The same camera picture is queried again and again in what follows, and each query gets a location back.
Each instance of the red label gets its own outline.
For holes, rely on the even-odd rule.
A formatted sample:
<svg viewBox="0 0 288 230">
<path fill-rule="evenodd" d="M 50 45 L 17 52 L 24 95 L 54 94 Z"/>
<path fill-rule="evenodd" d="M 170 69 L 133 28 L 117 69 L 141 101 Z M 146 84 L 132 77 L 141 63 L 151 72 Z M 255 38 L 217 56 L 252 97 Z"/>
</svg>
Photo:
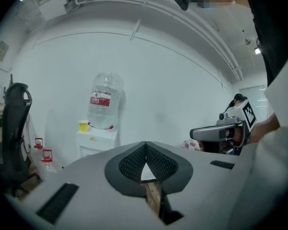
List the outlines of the red label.
<svg viewBox="0 0 288 230">
<path fill-rule="evenodd" d="M 105 92 L 93 92 L 90 103 L 95 105 L 110 106 L 111 94 Z"/>
</svg>

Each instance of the black mesh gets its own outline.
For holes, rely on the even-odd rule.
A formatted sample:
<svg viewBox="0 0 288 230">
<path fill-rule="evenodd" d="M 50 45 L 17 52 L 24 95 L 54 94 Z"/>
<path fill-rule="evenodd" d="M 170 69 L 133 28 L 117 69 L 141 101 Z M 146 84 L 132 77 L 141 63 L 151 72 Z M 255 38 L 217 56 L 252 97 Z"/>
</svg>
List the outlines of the black mesh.
<svg viewBox="0 0 288 230">
<path fill-rule="evenodd" d="M 176 161 L 150 146 L 147 146 L 146 149 L 147 165 L 160 183 L 171 177 L 177 171 L 178 164 Z"/>
<path fill-rule="evenodd" d="M 141 183 L 142 170 L 146 163 L 145 149 L 145 145 L 140 147 L 119 163 L 120 172 L 136 183 Z"/>
</svg>

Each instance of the yellow cup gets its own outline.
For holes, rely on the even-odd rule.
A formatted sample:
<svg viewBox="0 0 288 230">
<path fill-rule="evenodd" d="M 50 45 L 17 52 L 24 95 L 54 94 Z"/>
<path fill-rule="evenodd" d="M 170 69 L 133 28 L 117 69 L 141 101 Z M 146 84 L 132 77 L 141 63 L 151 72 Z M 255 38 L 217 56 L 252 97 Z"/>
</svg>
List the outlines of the yellow cup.
<svg viewBox="0 0 288 230">
<path fill-rule="evenodd" d="M 87 125 L 88 125 L 87 120 L 80 120 L 79 121 L 80 132 L 86 133 L 87 132 Z"/>
</svg>

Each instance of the black office chair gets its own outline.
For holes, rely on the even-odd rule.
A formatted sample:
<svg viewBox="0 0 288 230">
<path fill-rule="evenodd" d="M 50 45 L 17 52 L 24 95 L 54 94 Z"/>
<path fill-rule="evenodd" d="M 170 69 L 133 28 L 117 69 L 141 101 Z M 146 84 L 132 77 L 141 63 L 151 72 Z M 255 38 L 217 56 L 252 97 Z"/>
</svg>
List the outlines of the black office chair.
<svg viewBox="0 0 288 230">
<path fill-rule="evenodd" d="M 20 184 L 29 179 L 30 159 L 24 160 L 21 147 L 26 118 L 32 97 L 23 83 L 14 83 L 6 91 L 2 118 L 2 143 L 0 143 L 0 179 L 12 194 Z"/>
</svg>

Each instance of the white ceiling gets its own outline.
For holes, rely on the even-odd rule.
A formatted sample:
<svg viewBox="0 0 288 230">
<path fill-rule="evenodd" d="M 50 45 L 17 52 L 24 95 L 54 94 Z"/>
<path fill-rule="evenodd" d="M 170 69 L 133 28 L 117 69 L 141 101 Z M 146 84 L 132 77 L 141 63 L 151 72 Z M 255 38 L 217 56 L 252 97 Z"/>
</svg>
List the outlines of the white ceiling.
<svg viewBox="0 0 288 230">
<path fill-rule="evenodd" d="M 30 33 L 46 22 L 39 11 L 39 1 L 40 0 L 24 0 L 24 2 L 17 2 L 13 7 L 15 18 L 22 26 L 26 27 L 27 33 Z M 83 4 L 77 9 L 81 9 L 83 6 L 87 6 L 87 4 Z M 175 7 L 175 4 L 169 4 L 169 7 L 170 6 L 182 14 L 184 13 L 190 16 L 186 12 L 181 11 L 178 6 Z M 194 11 L 204 19 L 208 23 L 208 26 L 213 28 L 214 33 L 223 39 L 237 60 L 243 77 L 265 71 L 262 56 L 260 54 L 256 55 L 254 52 L 254 49 L 257 47 L 255 42 L 257 34 L 252 21 L 253 16 L 249 8 L 233 4 L 222 8 L 200 9 L 197 8 L 195 4 L 191 4 L 189 10 Z M 250 41 L 249 45 L 246 45 L 246 39 Z M 232 83 L 237 81 L 234 74 L 231 74 L 230 80 Z"/>
</svg>

